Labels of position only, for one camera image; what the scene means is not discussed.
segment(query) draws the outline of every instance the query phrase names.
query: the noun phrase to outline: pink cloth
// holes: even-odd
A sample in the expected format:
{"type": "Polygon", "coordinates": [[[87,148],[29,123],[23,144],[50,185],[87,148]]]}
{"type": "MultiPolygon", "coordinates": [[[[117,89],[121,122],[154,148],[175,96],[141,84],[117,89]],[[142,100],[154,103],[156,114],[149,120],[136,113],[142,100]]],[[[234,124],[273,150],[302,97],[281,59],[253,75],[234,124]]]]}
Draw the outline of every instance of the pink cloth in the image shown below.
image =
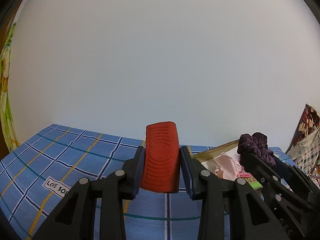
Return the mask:
{"type": "Polygon", "coordinates": [[[242,170],[242,166],[239,162],[235,162],[230,156],[222,153],[221,156],[214,159],[219,166],[218,170],[222,171],[222,178],[228,180],[236,180],[239,177],[239,172],[242,170]]]}
{"type": "Polygon", "coordinates": [[[237,147],[231,149],[221,156],[214,159],[219,166],[215,170],[215,174],[222,179],[236,180],[236,178],[250,178],[252,175],[244,171],[244,168],[239,163],[240,155],[237,153],[237,147]]]}

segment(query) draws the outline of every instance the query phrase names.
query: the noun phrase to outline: white wall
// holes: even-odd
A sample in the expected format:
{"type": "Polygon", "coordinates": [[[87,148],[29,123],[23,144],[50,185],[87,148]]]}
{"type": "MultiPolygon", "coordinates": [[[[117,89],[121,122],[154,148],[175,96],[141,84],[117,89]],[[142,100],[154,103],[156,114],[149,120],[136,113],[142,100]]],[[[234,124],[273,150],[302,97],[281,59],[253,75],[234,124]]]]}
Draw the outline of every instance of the white wall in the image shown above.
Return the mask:
{"type": "Polygon", "coordinates": [[[319,25],[302,0],[28,0],[9,96],[21,141],[51,123],[180,143],[261,131],[286,150],[320,110],[319,25]]]}

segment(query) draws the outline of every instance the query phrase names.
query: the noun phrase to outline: patterned fabric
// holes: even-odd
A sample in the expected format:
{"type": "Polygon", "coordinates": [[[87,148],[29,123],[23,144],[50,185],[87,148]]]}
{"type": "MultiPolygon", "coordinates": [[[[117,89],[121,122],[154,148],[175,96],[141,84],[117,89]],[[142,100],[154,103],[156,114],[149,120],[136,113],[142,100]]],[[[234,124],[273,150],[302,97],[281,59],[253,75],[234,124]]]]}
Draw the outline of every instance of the patterned fabric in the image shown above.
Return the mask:
{"type": "Polygon", "coordinates": [[[316,186],[320,189],[320,174],[319,167],[315,167],[310,173],[310,179],[316,184],[316,186]]]}
{"type": "Polygon", "coordinates": [[[13,125],[13,118],[11,114],[7,90],[9,79],[11,39],[14,33],[15,26],[16,24],[14,23],[11,27],[11,30],[8,34],[8,37],[5,41],[4,47],[0,55],[0,119],[4,140],[10,152],[20,145],[13,125]]]}
{"type": "MultiPolygon", "coordinates": [[[[80,178],[100,179],[133,158],[142,140],[51,125],[0,162],[0,207],[21,239],[30,239],[61,200],[42,184],[50,176],[72,187],[80,178]]],[[[189,146],[195,155],[211,147],[189,146]]],[[[97,202],[94,239],[99,239],[101,200],[97,202]]],[[[176,194],[140,189],[134,201],[124,202],[128,240],[194,240],[201,201],[191,201],[180,175],[176,194]]],[[[228,214],[225,239],[229,239],[228,214]]]]}
{"type": "Polygon", "coordinates": [[[287,155],[310,175],[320,166],[320,117],[317,111],[306,104],[298,124],[298,130],[293,136],[292,146],[287,155]]]}
{"type": "Polygon", "coordinates": [[[312,133],[319,126],[319,123],[320,118],[317,111],[306,104],[298,124],[298,131],[293,137],[293,146],[296,146],[299,141],[312,133]]]}
{"type": "Polygon", "coordinates": [[[303,138],[288,151],[287,155],[302,169],[306,175],[310,175],[319,163],[320,154],[320,127],[303,138]]]}

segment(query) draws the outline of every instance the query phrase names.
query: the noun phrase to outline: yellow stripe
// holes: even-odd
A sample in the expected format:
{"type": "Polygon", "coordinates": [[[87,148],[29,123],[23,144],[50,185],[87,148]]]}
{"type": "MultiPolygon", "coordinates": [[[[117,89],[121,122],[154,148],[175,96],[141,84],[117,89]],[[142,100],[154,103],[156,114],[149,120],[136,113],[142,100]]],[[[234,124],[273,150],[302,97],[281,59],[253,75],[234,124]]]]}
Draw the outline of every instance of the yellow stripe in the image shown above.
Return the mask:
{"type": "Polygon", "coordinates": [[[124,202],[124,207],[123,207],[123,212],[124,213],[126,213],[128,211],[129,203],[130,203],[130,200],[126,200],[124,202]]]}
{"type": "Polygon", "coordinates": [[[190,145],[187,145],[187,148],[188,148],[188,151],[189,151],[189,154],[190,154],[191,158],[193,159],[193,154],[192,154],[190,145]]]}
{"type": "MultiPolygon", "coordinates": [[[[66,177],[68,177],[68,175],[73,171],[73,169],[83,160],[83,158],[87,155],[87,153],[91,150],[91,148],[96,145],[96,143],[99,141],[101,136],[102,136],[102,134],[100,134],[99,137],[94,141],[94,143],[91,146],[89,146],[87,151],[81,156],[81,158],[76,162],[76,164],[73,165],[73,167],[67,172],[66,175],[64,175],[64,177],[62,178],[61,182],[64,181],[66,179],[66,177]]],[[[50,192],[49,195],[42,201],[41,206],[40,206],[40,210],[38,211],[38,214],[37,214],[35,220],[33,221],[32,225],[30,227],[29,235],[31,235],[33,233],[33,230],[35,229],[36,224],[37,224],[37,222],[38,222],[38,220],[40,218],[40,215],[42,213],[44,205],[49,200],[49,198],[52,196],[52,194],[53,194],[53,192],[50,192]]]]}
{"type": "MultiPolygon", "coordinates": [[[[62,136],[64,136],[71,128],[69,128],[64,134],[58,136],[57,138],[55,138],[54,141],[58,140],[59,138],[61,138],[62,136]]],[[[40,156],[42,153],[44,153],[44,151],[46,149],[48,149],[52,144],[54,144],[55,142],[50,143],[44,150],[42,150],[36,157],[34,157],[26,166],[23,167],[23,169],[17,174],[15,175],[12,180],[10,181],[9,185],[4,189],[4,191],[1,193],[1,195],[3,196],[3,194],[7,191],[7,189],[10,187],[10,185],[13,183],[13,181],[27,168],[27,166],[29,166],[38,156],[40,156]]]]}

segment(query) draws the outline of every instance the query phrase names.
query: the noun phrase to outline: blue plaid tablecloth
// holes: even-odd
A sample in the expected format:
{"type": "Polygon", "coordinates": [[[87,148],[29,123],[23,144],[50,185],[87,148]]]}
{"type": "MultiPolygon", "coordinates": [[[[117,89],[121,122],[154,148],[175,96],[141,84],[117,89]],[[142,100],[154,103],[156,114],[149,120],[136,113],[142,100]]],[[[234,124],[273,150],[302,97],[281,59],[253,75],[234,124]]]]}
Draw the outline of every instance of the blue plaid tablecloth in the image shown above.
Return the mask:
{"type": "MultiPolygon", "coordinates": [[[[142,140],[100,134],[61,125],[41,130],[0,161],[0,207],[21,239],[30,239],[61,200],[43,186],[48,177],[72,187],[80,178],[100,179],[133,158],[142,140]]],[[[188,146],[195,155],[213,147],[188,146]]],[[[288,157],[279,149],[275,154],[288,157]]],[[[201,201],[191,201],[182,175],[176,194],[140,189],[134,201],[124,201],[128,240],[197,239],[201,201]]],[[[99,239],[97,201],[94,239],[99,239]]],[[[229,217],[225,213],[225,239],[229,217]]]]}

